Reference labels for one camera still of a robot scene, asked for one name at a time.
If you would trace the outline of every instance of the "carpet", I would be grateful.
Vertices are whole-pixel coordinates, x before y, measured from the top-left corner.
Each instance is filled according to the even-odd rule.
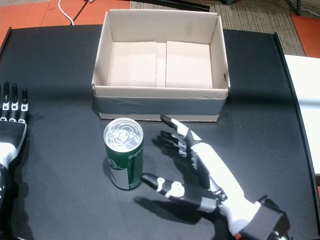
[[[194,0],[210,6],[210,12],[218,13],[222,18],[224,29],[242,30],[259,33],[273,34],[277,32],[282,44],[284,54],[305,56],[304,49],[299,40],[294,23],[290,16],[290,7],[282,9],[279,4],[272,5],[270,2],[281,2],[280,0],[242,0],[232,5],[224,5],[214,0]],[[247,5],[245,2],[261,2],[261,5]],[[148,3],[131,2],[131,9],[173,9]]]
[[[0,6],[49,2],[50,0],[0,0]]]
[[[204,5],[222,4],[220,0],[185,0]],[[259,8],[281,13],[294,14],[295,10],[288,4],[290,0],[239,0],[233,4],[237,7]],[[301,7],[320,14],[320,0],[301,0]],[[302,11],[301,16],[315,17],[314,15]]]

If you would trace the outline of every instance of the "orange floor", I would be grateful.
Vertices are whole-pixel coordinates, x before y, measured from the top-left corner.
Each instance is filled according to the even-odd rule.
[[[69,25],[70,21],[58,8],[59,0],[27,3],[0,7],[0,44],[9,27],[13,29]],[[62,0],[61,8],[74,18],[84,4],[84,0]],[[110,9],[129,9],[130,2],[122,0],[95,0],[88,3],[75,25],[102,24]]]
[[[320,58],[320,19],[291,15],[307,57]]]

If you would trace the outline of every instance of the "aluminum can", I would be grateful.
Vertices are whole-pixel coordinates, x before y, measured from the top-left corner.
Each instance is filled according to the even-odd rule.
[[[136,121],[118,118],[103,132],[111,180],[120,189],[136,188],[143,172],[144,132]]]

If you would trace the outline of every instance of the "black table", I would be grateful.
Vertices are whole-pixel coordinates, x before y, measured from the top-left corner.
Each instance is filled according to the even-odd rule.
[[[30,123],[11,226],[28,240],[226,239],[223,221],[188,212],[142,184],[109,179],[103,130],[91,80],[101,26],[13,30],[0,79],[27,87]],[[211,144],[246,197],[270,196],[290,219],[294,239],[316,239],[318,196],[295,98],[273,34],[225,30],[231,92],[217,123],[187,123]],[[198,185],[185,162],[156,141],[161,122],[144,129],[144,170]]]

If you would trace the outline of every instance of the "open cardboard box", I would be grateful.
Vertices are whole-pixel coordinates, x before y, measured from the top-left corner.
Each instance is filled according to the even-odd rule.
[[[100,118],[217,121],[230,90],[217,13],[111,10],[92,78]]]

